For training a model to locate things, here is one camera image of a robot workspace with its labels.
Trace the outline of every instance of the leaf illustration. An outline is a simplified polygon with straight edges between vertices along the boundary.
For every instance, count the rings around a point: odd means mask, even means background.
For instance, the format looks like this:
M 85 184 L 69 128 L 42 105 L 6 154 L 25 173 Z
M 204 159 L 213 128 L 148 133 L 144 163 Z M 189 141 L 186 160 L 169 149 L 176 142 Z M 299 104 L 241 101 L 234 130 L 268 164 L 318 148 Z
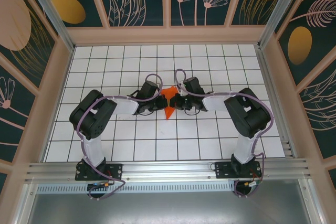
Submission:
M 309 26 L 326 27 L 336 17 L 336 0 L 317 0 L 304 16 Z

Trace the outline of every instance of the white tile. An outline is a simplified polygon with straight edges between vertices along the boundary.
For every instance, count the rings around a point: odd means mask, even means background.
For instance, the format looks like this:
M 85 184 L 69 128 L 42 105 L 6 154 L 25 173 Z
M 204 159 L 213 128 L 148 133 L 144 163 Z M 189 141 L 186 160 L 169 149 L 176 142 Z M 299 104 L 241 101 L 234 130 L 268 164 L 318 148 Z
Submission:
M 225 56 L 240 56 L 238 45 L 223 45 Z
M 176 138 L 176 121 L 159 120 L 156 122 L 156 139 Z
M 74 127 L 70 122 L 56 122 L 52 140 L 68 140 L 72 139 Z
M 189 111 L 187 110 L 186 112 L 184 112 L 184 110 L 176 110 L 176 116 L 177 119 L 196 119 L 196 110 L 195 108 L 192 108 Z
M 225 57 L 227 69 L 244 69 L 243 63 L 240 57 Z
M 241 56 L 255 56 L 256 51 L 253 45 L 239 45 Z
M 157 74 L 162 78 L 163 85 L 175 85 L 174 71 L 158 71 Z
M 83 100 L 92 90 L 98 90 L 100 92 L 101 88 L 100 87 L 89 87 L 89 88 L 84 88 L 81 100 Z
M 212 84 L 226 85 L 229 84 L 229 78 L 227 76 L 227 71 L 225 70 L 213 70 L 210 72 Z
M 110 162 L 112 157 L 113 141 L 101 141 L 101 148 L 103 149 L 106 161 Z
M 276 124 L 275 120 L 274 120 L 274 123 L 272 125 L 272 128 L 269 131 L 267 131 L 265 134 L 263 134 L 262 136 L 279 136 L 279 131 L 278 131 L 277 124 Z
M 106 59 L 90 59 L 88 72 L 104 72 Z
M 83 88 L 65 88 L 62 103 L 79 103 Z
M 193 70 L 209 70 L 207 57 L 192 57 L 191 64 Z
M 134 140 L 115 141 L 113 143 L 112 161 L 133 161 Z
M 83 151 L 81 148 L 81 142 L 73 141 L 71 143 L 68 162 L 79 162 L 82 160 L 82 158 L 83 158 Z
M 107 59 L 105 71 L 106 72 L 120 72 L 122 69 L 123 59 Z
M 205 45 L 190 45 L 192 57 L 207 57 Z
M 169 119 L 167 119 L 164 110 L 159 110 L 156 113 L 157 120 L 176 120 L 176 113 L 173 113 Z
M 139 72 L 122 72 L 121 86 L 137 86 L 139 82 Z
M 245 74 L 248 84 L 264 84 L 260 70 L 246 70 Z
M 158 58 L 157 70 L 174 70 L 174 58 Z
M 76 47 L 74 59 L 89 59 L 92 47 Z
M 132 140 L 135 137 L 135 121 L 117 121 L 115 123 L 115 140 Z
M 88 70 L 89 60 L 79 59 L 73 60 L 70 68 L 70 73 L 86 72 Z
M 174 45 L 174 56 L 175 57 L 190 57 L 190 46 L 189 45 Z
M 57 121 L 69 121 L 70 114 L 77 107 L 77 104 L 61 104 L 57 116 Z
M 190 57 L 175 58 L 175 69 L 191 70 Z
M 138 86 L 136 86 L 136 87 L 120 87 L 120 95 L 130 95 L 137 89 L 138 89 Z
M 230 84 L 247 84 L 243 70 L 228 70 Z
M 114 139 L 114 129 L 115 129 L 115 121 L 109 121 L 106 125 L 105 130 L 101 134 L 102 140 L 113 140 Z
M 178 160 L 199 159 L 200 149 L 197 139 L 179 139 L 178 140 Z
M 210 70 L 226 70 L 224 57 L 209 57 Z
M 200 139 L 201 159 L 222 159 L 219 139 Z
M 262 137 L 265 155 L 269 157 L 285 157 L 279 137 Z
M 216 119 L 216 112 L 212 111 L 199 111 L 197 114 L 197 119 Z
M 84 87 L 101 87 L 104 73 L 87 73 Z
M 247 84 L 241 84 L 241 85 L 230 85 L 232 92 L 240 92 L 244 88 L 247 88 Z
M 107 46 L 92 47 L 91 59 L 106 58 L 107 50 L 108 50 Z
M 210 71 L 193 71 L 193 76 L 198 78 L 200 85 L 211 85 Z
M 83 87 L 86 73 L 70 73 L 66 87 Z
M 107 58 L 123 58 L 124 46 L 111 46 L 107 54 Z
M 140 71 L 156 71 L 156 58 L 140 59 Z
M 145 80 L 146 80 L 146 77 L 149 75 L 149 74 L 156 74 L 156 71 L 148 71 L 148 72 L 140 72 L 140 75 L 139 75 L 139 86 L 142 87 L 142 85 L 144 84 Z M 149 81 L 152 81 L 154 83 L 157 83 L 157 78 L 156 76 L 149 76 L 148 77 L 148 80 Z
M 238 137 L 238 131 L 231 119 L 218 119 L 219 137 Z
M 101 92 L 103 95 L 119 95 L 119 87 L 103 87 Z
M 223 56 L 221 45 L 206 45 L 208 56 Z
M 124 59 L 122 71 L 138 71 L 140 68 L 140 58 Z
M 177 121 L 178 138 L 197 138 L 197 124 L 195 120 Z
M 155 139 L 155 121 L 137 121 L 135 139 Z
M 242 57 L 245 69 L 260 69 L 257 57 Z
M 66 162 L 70 151 L 71 141 L 52 141 L 50 143 L 47 162 Z
M 199 138 L 218 137 L 216 119 L 198 119 L 197 128 Z
M 141 46 L 141 58 L 153 57 L 156 58 L 156 46 Z
M 174 56 L 173 45 L 159 45 L 157 56 L 158 57 L 173 57 Z
M 221 148 L 223 159 L 231 158 L 236 150 L 238 138 L 221 138 Z
M 124 58 L 140 58 L 141 46 L 125 46 Z
M 119 87 L 121 72 L 106 72 L 104 73 L 103 87 Z
M 177 160 L 177 140 L 159 140 L 156 142 L 156 160 Z
M 136 140 L 134 161 L 154 161 L 155 148 L 155 140 Z
M 268 94 L 265 85 L 249 85 L 248 86 L 253 93 L 260 100 L 268 100 Z

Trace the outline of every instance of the gray floor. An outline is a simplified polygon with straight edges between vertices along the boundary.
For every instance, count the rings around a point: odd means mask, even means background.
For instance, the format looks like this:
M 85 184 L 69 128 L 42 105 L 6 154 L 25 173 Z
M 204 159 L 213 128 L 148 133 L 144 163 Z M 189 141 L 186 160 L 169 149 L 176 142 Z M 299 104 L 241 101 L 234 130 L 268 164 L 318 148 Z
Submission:
M 29 224 L 305 224 L 310 223 L 296 181 L 265 181 L 251 198 L 232 192 L 37 195 Z

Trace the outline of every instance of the orange object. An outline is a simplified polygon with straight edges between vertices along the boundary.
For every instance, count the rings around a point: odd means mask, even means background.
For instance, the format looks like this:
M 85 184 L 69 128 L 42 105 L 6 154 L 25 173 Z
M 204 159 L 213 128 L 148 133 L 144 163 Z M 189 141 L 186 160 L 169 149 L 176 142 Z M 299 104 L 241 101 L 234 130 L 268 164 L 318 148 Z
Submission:
M 178 92 L 179 91 L 178 91 L 177 87 L 171 86 L 168 89 L 163 89 L 161 91 L 161 94 L 164 95 L 164 97 L 167 99 L 167 102 L 169 104 L 170 99 L 172 99 L 176 94 L 178 94 Z M 175 108 L 172 108 L 172 107 L 169 107 L 169 106 L 167 108 L 164 108 L 164 112 L 166 114 L 166 119 L 167 120 L 171 117 L 171 115 L 174 113 L 174 111 L 175 111 Z

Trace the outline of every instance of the purple cable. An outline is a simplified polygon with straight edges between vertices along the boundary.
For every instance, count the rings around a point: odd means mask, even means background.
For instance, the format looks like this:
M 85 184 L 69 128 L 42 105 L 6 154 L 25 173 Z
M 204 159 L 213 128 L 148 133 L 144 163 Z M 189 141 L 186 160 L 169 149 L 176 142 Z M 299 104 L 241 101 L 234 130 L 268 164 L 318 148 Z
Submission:
M 269 124 L 269 126 L 268 126 L 266 129 L 264 129 L 263 131 L 261 131 L 261 132 L 259 132 L 259 133 L 257 134 L 256 139 L 255 139 L 254 142 L 253 142 L 252 150 L 251 150 L 251 151 L 252 151 L 252 154 L 253 154 L 255 157 L 262 156 L 262 171 L 261 171 L 261 178 L 260 178 L 260 180 L 262 181 L 262 179 L 264 178 L 264 171 L 265 171 L 265 166 L 264 166 L 264 164 L 265 164 L 265 157 L 264 157 L 264 154 L 263 154 L 263 153 L 254 154 L 254 151 L 255 151 L 255 148 L 256 148 L 256 145 L 257 145 L 257 142 L 258 142 L 259 138 L 260 138 L 263 134 L 265 134 L 267 131 L 269 131 L 269 130 L 272 128 L 273 124 L 274 124 L 274 116 L 273 116 L 271 110 L 269 109 L 269 107 L 267 107 L 267 106 L 266 106 L 262 101 L 260 101 L 258 98 L 255 98 L 255 97 L 253 97 L 253 96 L 251 96 L 251 95 L 249 95 L 249 94 L 243 94 L 243 93 L 239 93 L 239 92 L 219 92 L 219 93 L 211 93 L 211 94 L 194 94 L 194 93 L 191 93 L 191 92 L 187 91 L 184 87 L 182 87 L 182 85 L 178 82 L 178 80 L 177 80 L 177 73 L 178 73 L 178 72 L 182 72 L 182 73 L 183 73 L 183 75 L 184 75 L 184 79 L 183 79 L 183 80 L 185 80 L 186 77 L 187 77 L 187 75 L 186 75 L 186 73 L 185 73 L 185 71 L 184 71 L 183 69 L 181 69 L 181 68 L 176 69 L 176 70 L 175 70 L 175 82 L 176 82 L 176 85 L 179 87 L 180 90 L 183 90 L 184 92 L 186 92 L 186 93 L 189 94 L 189 95 L 193 95 L 193 96 L 195 96 L 195 97 L 211 97 L 211 96 L 214 96 L 214 95 L 239 95 L 239 96 L 247 97 L 247 98 L 249 98 L 249 99 L 252 99 L 252 100 L 258 102 L 259 104 L 261 104 L 261 105 L 267 110 L 267 112 L 269 113 L 269 115 L 270 115 L 270 117 L 271 117 L 270 124 Z M 234 184 L 234 193 L 235 193 L 235 195 L 237 195 L 237 196 L 245 196 L 245 197 L 247 197 L 247 195 L 243 195 L 242 193 L 240 193 L 240 192 L 237 191 L 236 187 L 237 187 L 238 182 L 239 182 L 239 179 L 236 180 L 236 181 L 235 181 L 235 184 Z M 249 195 L 250 195 L 250 196 L 253 195 L 253 194 L 257 191 L 258 188 L 259 188 L 259 186 L 257 186 L 257 187 L 254 189 L 254 191 L 253 191 L 252 193 L 250 193 Z
M 79 120 L 79 122 L 78 122 L 78 125 L 77 125 L 77 128 L 76 128 L 76 132 L 77 132 L 77 135 L 80 137 L 81 148 L 82 148 L 82 151 L 83 151 L 84 158 L 85 158 L 86 162 L 87 162 L 87 163 L 91 166 L 91 168 L 92 168 L 96 173 L 98 173 L 99 175 L 101 175 L 101 176 L 107 178 L 108 180 L 111 180 L 111 181 L 117 181 L 117 182 L 121 182 L 121 183 L 122 183 L 122 184 L 121 184 L 120 186 L 118 186 L 115 190 L 113 190 L 112 192 L 110 192 L 110 193 L 108 193 L 108 194 L 105 194 L 104 196 L 102 196 L 102 197 L 100 197 L 100 198 L 93 198 L 93 197 L 91 196 L 91 192 L 92 192 L 92 190 L 98 188 L 98 187 L 92 187 L 92 188 L 90 189 L 90 191 L 89 191 L 89 197 L 90 197 L 91 199 L 95 199 L 95 200 L 106 199 L 106 198 L 110 197 L 112 194 L 114 194 L 116 191 L 118 191 L 121 187 L 123 187 L 123 186 L 126 184 L 126 182 L 123 181 L 123 180 L 121 180 L 121 179 L 112 178 L 112 177 L 110 177 L 110 176 L 108 176 L 108 175 L 106 175 L 106 174 L 104 174 L 104 173 L 98 171 L 98 170 L 94 167 L 94 165 L 92 164 L 91 160 L 88 158 L 88 155 L 87 155 L 87 153 L 86 153 L 86 151 L 85 151 L 85 148 L 84 148 L 84 136 L 79 132 L 80 126 L 81 126 L 81 124 L 82 124 L 84 118 L 85 118 L 85 117 L 87 116 L 87 114 L 93 109 L 93 107 L 96 106 L 100 101 L 102 101 L 102 100 L 104 100 L 104 99 L 125 99 L 125 100 L 133 100 L 133 101 L 136 101 L 136 102 L 148 102 L 148 101 L 151 101 L 151 100 L 155 99 L 157 96 L 160 95 L 160 93 L 161 93 L 161 91 L 162 91 L 162 87 L 163 87 L 162 78 L 161 78 L 160 76 L 158 76 L 156 73 L 151 73 L 151 74 L 149 74 L 149 75 L 146 77 L 145 81 L 147 81 L 147 79 L 148 79 L 149 76 L 156 76 L 156 77 L 158 77 L 159 80 L 160 80 L 159 90 L 158 90 L 158 92 L 157 92 L 153 97 L 148 98 L 148 99 L 143 99 L 143 100 L 141 100 L 141 99 L 136 99 L 136 98 L 132 98 L 132 97 L 124 97 L 124 96 L 120 96 L 120 95 L 116 95 L 116 96 L 108 95 L 108 96 L 105 96 L 105 97 L 101 97 L 101 98 L 99 98 L 98 100 L 96 100 L 96 101 L 95 101 L 95 102 L 94 102 L 94 103 L 93 103 L 93 104 L 92 104 L 92 105 L 91 105 L 91 106 L 84 112 L 83 116 L 80 118 L 80 120 Z

